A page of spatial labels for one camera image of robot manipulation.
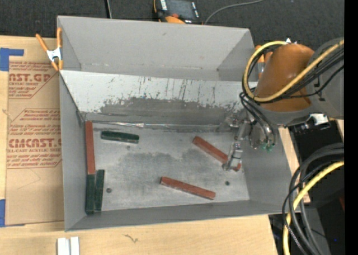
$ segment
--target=cardboard sheet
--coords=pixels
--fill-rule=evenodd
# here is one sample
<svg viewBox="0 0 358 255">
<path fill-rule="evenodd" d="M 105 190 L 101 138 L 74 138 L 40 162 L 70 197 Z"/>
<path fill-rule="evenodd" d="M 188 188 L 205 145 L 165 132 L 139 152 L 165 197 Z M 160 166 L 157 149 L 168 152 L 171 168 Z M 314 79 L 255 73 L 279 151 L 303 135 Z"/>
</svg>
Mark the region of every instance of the cardboard sheet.
<svg viewBox="0 0 358 255">
<path fill-rule="evenodd" d="M 49 49 L 54 39 L 44 39 Z M 34 37 L 0 37 L 23 49 L 8 72 L 5 224 L 63 220 L 59 74 Z"/>
</svg>

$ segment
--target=wooden surface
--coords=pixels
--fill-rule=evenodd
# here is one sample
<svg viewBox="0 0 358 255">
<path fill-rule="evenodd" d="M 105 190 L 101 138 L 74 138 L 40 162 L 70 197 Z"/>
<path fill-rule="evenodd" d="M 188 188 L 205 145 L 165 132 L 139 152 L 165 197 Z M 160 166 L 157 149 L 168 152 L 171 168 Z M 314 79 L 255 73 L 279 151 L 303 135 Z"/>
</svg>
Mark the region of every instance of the wooden surface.
<svg viewBox="0 0 358 255">
<path fill-rule="evenodd" d="M 277 254 L 267 216 L 63 232 L 59 223 L 0 229 L 0 253 L 55 254 L 57 238 L 79 237 L 80 254 Z"/>
</svg>

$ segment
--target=black device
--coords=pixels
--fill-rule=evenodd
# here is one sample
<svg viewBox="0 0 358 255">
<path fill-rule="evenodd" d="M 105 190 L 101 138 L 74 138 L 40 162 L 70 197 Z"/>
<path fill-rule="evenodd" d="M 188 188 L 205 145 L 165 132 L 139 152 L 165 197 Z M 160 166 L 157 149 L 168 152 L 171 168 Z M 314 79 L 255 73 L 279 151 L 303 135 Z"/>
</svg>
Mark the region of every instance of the black device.
<svg viewBox="0 0 358 255">
<path fill-rule="evenodd" d="M 154 0 L 153 13 L 160 22 L 202 24 L 194 1 Z"/>
</svg>

